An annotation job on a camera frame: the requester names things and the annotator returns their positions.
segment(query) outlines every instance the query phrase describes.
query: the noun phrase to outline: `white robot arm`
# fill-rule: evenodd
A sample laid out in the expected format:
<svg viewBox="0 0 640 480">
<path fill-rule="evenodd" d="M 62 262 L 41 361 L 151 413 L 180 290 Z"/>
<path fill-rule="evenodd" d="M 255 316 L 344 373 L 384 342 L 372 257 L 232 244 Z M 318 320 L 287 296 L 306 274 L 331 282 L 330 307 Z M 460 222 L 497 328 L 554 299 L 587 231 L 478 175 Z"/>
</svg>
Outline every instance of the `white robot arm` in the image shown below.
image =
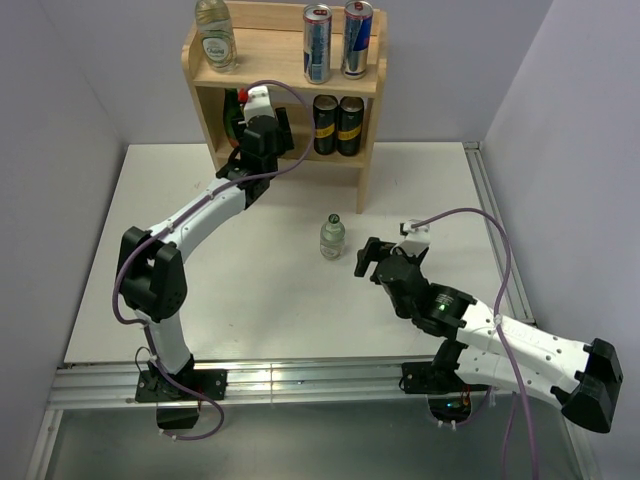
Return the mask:
<svg viewBox="0 0 640 480">
<path fill-rule="evenodd" d="M 226 372 L 196 370 L 184 341 L 179 313 L 187 296 L 184 263 L 214 230 L 269 188 L 278 158 L 293 148 L 286 112 L 273 110 L 264 86 L 249 90 L 234 131 L 239 146 L 204 192 L 167 220 L 145 230 L 132 227 L 123 235 L 116 288 L 137 320 L 120 321 L 142 324 L 152 358 L 161 361 L 149 362 L 149 370 L 141 373 L 138 402 L 191 400 L 188 391 L 213 400 L 224 396 Z M 185 418 L 159 410 L 157 420 L 163 429 L 190 428 L 197 411 Z"/>
<path fill-rule="evenodd" d="M 513 367 L 496 332 L 502 325 L 517 360 L 526 393 L 555 406 L 572 422 L 607 433 L 623 376 L 615 348 L 566 340 L 494 313 L 471 295 L 429 283 L 420 264 L 429 250 L 428 226 L 401 225 L 398 244 L 372 237 L 358 252 L 355 275 L 377 262 L 371 281 L 382 285 L 396 314 L 425 333 L 444 337 L 433 362 L 403 364 L 405 393 L 443 394 L 470 386 L 519 391 Z"/>
</svg>

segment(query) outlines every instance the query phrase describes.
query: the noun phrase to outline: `glass bottle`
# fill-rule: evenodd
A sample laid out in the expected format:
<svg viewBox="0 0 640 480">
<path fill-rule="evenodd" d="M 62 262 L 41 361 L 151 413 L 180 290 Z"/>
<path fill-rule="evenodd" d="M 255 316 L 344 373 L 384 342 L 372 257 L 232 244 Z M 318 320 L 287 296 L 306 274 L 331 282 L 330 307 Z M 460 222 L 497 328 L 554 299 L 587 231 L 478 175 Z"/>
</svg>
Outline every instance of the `glass bottle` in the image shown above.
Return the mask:
<svg viewBox="0 0 640 480">
<path fill-rule="evenodd" d="M 209 65 L 217 72 L 230 72 L 236 68 L 236 39 L 229 8 L 224 0 L 198 0 L 196 25 Z"/>
<path fill-rule="evenodd" d="M 320 253 L 327 260 L 335 260 L 342 254 L 346 229 L 335 213 L 329 215 L 329 219 L 320 229 Z"/>
</svg>

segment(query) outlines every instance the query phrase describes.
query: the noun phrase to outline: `white wall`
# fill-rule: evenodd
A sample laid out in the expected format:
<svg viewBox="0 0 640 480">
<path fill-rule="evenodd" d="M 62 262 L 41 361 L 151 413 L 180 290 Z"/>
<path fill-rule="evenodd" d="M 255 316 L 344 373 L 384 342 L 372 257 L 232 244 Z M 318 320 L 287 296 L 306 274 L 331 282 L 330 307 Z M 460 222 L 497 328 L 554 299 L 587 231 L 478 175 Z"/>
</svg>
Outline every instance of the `white wall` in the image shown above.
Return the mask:
<svg viewBox="0 0 640 480">
<path fill-rule="evenodd" d="M 36 0 L 0 7 L 0 477 L 23 478 L 123 153 Z"/>
<path fill-rule="evenodd" d="M 640 6 L 555 0 L 485 142 L 485 160 L 542 326 L 614 343 L 610 479 L 640 477 Z"/>
<path fill-rule="evenodd" d="M 180 67 L 195 0 L 41 3 L 128 143 L 203 141 Z M 372 3 L 389 13 L 379 138 L 475 141 L 484 138 L 551 0 Z"/>
</svg>

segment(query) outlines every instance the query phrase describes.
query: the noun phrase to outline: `energy drink can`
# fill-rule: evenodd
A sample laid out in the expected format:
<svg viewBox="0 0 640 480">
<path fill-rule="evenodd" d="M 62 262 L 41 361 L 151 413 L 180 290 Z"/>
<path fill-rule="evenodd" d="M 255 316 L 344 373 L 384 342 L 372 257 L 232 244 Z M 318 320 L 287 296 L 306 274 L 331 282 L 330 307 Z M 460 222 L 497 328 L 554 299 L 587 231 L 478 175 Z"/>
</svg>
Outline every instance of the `energy drink can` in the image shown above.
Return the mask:
<svg viewBox="0 0 640 480">
<path fill-rule="evenodd" d="M 307 5 L 304 19 L 304 76 L 310 83 L 324 83 L 331 76 L 331 9 Z"/>
<path fill-rule="evenodd" d="M 367 53 L 373 24 L 373 7 L 367 2 L 351 1 L 344 7 L 344 50 L 342 74 L 362 78 L 367 70 Z"/>
<path fill-rule="evenodd" d="M 343 97 L 338 112 L 338 151 L 346 156 L 357 155 L 362 139 L 364 102 L 358 97 Z"/>
<path fill-rule="evenodd" d="M 337 114 L 338 99 L 333 95 L 318 95 L 313 100 L 313 119 L 316 122 L 313 146 L 320 155 L 336 151 Z"/>
</svg>

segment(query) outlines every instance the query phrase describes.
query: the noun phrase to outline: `white table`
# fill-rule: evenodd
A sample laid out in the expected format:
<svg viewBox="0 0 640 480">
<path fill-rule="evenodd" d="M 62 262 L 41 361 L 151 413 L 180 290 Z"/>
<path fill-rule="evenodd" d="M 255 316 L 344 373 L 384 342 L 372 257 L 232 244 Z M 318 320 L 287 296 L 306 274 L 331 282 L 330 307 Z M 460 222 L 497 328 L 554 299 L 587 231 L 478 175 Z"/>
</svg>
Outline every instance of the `white table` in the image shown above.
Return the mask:
<svg viewBox="0 0 640 480">
<path fill-rule="evenodd" d="M 130 362 L 145 344 L 140 328 L 118 324 L 111 312 L 122 234 L 167 218 L 213 176 L 204 145 L 129 147 L 65 362 Z M 353 276 L 355 254 L 370 236 L 398 240 L 402 221 L 479 207 L 462 145 L 376 144 L 362 215 L 354 213 L 355 182 L 351 169 L 303 164 L 191 255 L 181 316 L 197 360 L 435 354 L 440 339 L 397 318 L 381 287 Z M 330 213 L 347 228 L 346 253 L 335 262 L 319 252 Z M 463 214 L 434 224 L 422 270 L 493 303 L 500 275 L 483 219 Z"/>
</svg>

